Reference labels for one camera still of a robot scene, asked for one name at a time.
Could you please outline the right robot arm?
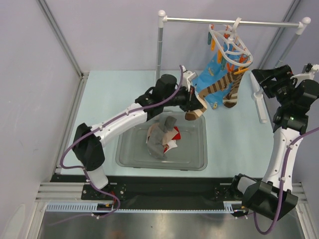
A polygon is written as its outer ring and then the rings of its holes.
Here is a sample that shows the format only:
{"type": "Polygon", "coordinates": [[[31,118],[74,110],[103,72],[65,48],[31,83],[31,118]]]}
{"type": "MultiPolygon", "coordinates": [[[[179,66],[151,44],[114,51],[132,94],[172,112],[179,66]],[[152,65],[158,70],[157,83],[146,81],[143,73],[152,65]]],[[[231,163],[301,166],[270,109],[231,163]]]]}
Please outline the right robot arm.
{"type": "Polygon", "coordinates": [[[280,106],[274,117],[274,145],[268,169],[261,180],[236,175],[230,195],[242,206],[273,221],[281,219],[298,202],[292,194],[292,172],[298,148],[308,135],[307,112],[319,98],[319,84],[314,80],[317,64],[306,64],[300,74],[289,65],[270,70],[252,70],[251,76],[268,98],[280,106]]]}

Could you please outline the white round peg hanger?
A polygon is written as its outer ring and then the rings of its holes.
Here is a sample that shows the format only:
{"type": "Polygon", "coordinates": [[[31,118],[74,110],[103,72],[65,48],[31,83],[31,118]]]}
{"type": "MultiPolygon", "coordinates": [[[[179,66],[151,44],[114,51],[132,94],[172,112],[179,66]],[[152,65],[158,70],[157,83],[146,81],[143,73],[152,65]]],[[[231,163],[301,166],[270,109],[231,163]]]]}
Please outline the white round peg hanger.
{"type": "Polygon", "coordinates": [[[235,75],[249,70],[253,56],[237,33],[242,18],[237,18],[233,25],[225,25],[224,30],[215,30],[214,24],[209,25],[211,50],[217,48],[217,64],[221,70],[234,72],[235,75]]]}

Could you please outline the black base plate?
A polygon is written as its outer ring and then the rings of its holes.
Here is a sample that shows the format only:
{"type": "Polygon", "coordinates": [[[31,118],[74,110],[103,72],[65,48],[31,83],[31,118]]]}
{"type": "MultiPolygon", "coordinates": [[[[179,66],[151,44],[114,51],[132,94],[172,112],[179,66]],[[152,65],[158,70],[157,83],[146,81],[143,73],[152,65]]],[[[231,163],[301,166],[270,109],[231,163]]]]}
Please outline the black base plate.
{"type": "Polygon", "coordinates": [[[80,189],[81,200],[112,201],[121,210],[220,210],[223,202],[239,202],[231,178],[110,176],[109,185],[96,191],[80,189]]]}

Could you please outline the clear plastic bin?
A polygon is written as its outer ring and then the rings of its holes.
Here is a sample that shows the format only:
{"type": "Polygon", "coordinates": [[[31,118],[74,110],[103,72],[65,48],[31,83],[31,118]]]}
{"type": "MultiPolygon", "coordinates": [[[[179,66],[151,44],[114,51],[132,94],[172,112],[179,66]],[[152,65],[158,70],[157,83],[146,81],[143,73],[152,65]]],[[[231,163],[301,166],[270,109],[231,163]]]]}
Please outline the clear plastic bin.
{"type": "Polygon", "coordinates": [[[201,171],[207,166],[205,118],[187,121],[183,112],[164,111],[119,137],[122,167],[201,171]]]}

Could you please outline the grey sock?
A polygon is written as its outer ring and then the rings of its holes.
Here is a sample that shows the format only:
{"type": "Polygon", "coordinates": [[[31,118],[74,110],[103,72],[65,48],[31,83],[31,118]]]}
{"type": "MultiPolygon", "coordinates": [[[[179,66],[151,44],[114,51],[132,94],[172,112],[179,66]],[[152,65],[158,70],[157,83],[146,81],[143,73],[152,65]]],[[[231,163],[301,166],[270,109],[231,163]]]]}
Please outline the grey sock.
{"type": "Polygon", "coordinates": [[[161,118],[159,121],[159,128],[164,132],[167,133],[168,131],[172,131],[177,119],[172,116],[167,116],[161,118]]]}
{"type": "Polygon", "coordinates": [[[156,126],[147,142],[149,154],[156,159],[164,159],[164,146],[162,144],[164,134],[159,126],[156,126]]]}

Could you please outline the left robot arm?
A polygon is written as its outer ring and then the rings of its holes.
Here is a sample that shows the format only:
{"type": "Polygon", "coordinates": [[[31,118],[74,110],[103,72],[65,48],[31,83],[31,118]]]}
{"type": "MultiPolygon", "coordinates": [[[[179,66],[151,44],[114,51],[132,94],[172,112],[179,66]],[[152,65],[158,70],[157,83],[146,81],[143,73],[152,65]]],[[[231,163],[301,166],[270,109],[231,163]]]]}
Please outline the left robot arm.
{"type": "Polygon", "coordinates": [[[144,94],[135,99],[122,113],[91,126],[82,123],[76,129],[71,149],[81,162],[84,172],[94,185],[92,193],[98,199],[109,196],[108,178],[103,170],[104,147],[114,137],[130,128],[145,123],[161,114],[165,107],[178,106],[187,120],[199,117],[206,108],[205,101],[195,94],[191,84],[197,76],[191,71],[182,71],[181,79],[164,74],[144,94]]]}

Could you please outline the white metal drying rack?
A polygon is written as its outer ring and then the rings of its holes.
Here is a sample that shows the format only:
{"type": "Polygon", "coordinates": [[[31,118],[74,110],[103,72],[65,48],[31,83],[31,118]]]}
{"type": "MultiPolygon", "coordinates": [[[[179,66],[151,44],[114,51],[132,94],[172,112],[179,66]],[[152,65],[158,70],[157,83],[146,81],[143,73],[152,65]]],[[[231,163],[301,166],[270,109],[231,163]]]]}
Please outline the white metal drying rack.
{"type": "MultiPolygon", "coordinates": [[[[275,64],[275,67],[280,67],[283,65],[284,60],[288,53],[291,51],[293,45],[298,40],[298,38],[302,35],[304,30],[307,28],[307,26],[311,23],[310,17],[304,17],[301,21],[298,23],[292,23],[292,22],[260,22],[260,21],[243,21],[241,18],[237,18],[236,20],[216,20],[216,19],[199,19],[199,18],[178,18],[178,17],[168,17],[166,15],[166,12],[164,10],[158,11],[158,44],[157,44],[157,67],[156,67],[156,78],[159,78],[161,73],[161,63],[162,63],[162,41],[163,41],[163,29],[164,24],[166,22],[189,22],[189,23],[204,23],[208,24],[221,24],[230,26],[230,40],[226,40],[227,44],[233,44],[235,41],[235,36],[238,37],[237,39],[241,43],[241,46],[245,46],[245,44],[242,42],[241,38],[238,36],[236,30],[239,25],[245,25],[245,26],[262,26],[262,27],[277,27],[279,28],[273,37],[273,40],[270,44],[270,46],[267,48],[266,53],[264,55],[264,60],[261,62],[259,68],[262,68],[266,61],[270,58],[271,54],[274,52],[274,49],[276,47],[276,44],[279,42],[280,37],[282,36],[284,32],[284,28],[295,28],[296,32],[293,35],[292,39],[288,43],[287,47],[284,49],[282,55],[278,59],[278,61],[275,64]]],[[[251,85],[253,90],[252,99],[255,102],[258,117],[260,123],[266,123],[268,121],[266,116],[266,105],[264,102],[264,97],[262,96],[263,91],[261,90],[261,87],[257,87],[257,81],[254,79],[254,77],[251,74],[251,85]]]]}

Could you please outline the blue space-print cloth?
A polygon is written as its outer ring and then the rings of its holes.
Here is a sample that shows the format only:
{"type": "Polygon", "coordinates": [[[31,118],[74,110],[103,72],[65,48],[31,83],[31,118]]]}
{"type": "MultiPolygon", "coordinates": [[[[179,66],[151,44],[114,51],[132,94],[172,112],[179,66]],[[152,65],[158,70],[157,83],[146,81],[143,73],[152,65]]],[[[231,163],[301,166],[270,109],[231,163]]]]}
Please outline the blue space-print cloth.
{"type": "Polygon", "coordinates": [[[211,84],[215,83],[217,80],[220,80],[226,73],[229,73],[227,70],[221,70],[219,64],[216,61],[217,53],[213,56],[211,61],[207,64],[206,68],[203,72],[193,81],[195,85],[195,89],[197,93],[199,93],[202,89],[210,86],[211,84]]]}

